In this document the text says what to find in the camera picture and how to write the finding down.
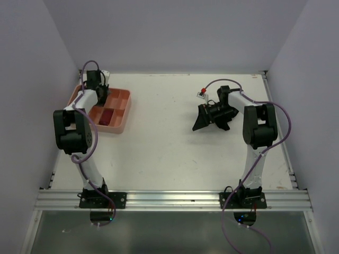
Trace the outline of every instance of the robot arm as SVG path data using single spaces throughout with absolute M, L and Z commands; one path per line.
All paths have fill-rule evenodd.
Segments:
M 221 86 L 218 90 L 219 102 L 212 105 L 207 103 L 198 106 L 199 115 L 193 131 L 215 123 L 219 128 L 229 130 L 228 122 L 238 112 L 244 115 L 243 138 L 247 144 L 247 158 L 241 181 L 248 174 L 257 157 L 267 147 L 271 146 L 278 137 L 275 109 L 272 104 L 254 104 L 240 94 L 240 89 L 230 89 Z M 249 177 L 243 182 L 238 196 L 247 201 L 260 197 L 262 190 L 262 172 L 265 155 L 255 166 Z
M 79 159 L 83 159 L 89 152 L 93 138 L 92 132 L 87 118 L 73 109 L 75 105 L 77 109 L 84 111 L 86 114 L 90 112 L 93 106 L 103 106 L 108 96 L 108 84 L 103 80 L 109 79 L 108 71 L 93 70 L 87 71 L 86 89 L 83 92 L 79 90 L 77 97 L 63 110 L 56 110 L 53 113 L 56 143 L 59 149 L 70 156 L 76 155 Z M 97 192 L 85 179 L 84 175 L 91 180 L 91 183 L 102 193 L 106 193 L 107 186 L 101 174 L 99 173 L 94 160 L 89 157 L 82 163 L 81 172 L 79 164 L 76 167 L 83 180 L 83 200 L 97 196 Z

